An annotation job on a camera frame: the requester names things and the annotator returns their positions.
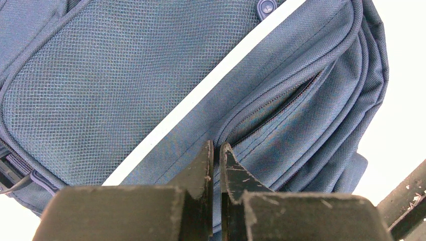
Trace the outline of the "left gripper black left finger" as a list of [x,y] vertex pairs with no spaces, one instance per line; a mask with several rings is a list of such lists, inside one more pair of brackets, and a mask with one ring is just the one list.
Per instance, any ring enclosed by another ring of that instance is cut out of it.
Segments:
[[59,191],[34,240],[208,240],[214,145],[165,185],[78,186]]

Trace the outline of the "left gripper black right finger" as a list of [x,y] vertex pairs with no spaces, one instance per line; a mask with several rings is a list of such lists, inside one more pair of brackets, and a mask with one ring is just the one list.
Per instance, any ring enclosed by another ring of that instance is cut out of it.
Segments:
[[376,207],[342,193],[275,192],[220,148],[222,240],[392,240]]

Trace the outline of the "navy blue backpack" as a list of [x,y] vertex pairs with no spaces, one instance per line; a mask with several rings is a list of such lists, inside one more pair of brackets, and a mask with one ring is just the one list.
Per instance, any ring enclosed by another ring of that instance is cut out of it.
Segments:
[[208,140],[273,191],[352,193],[389,81],[372,1],[1,1],[1,194],[164,184]]

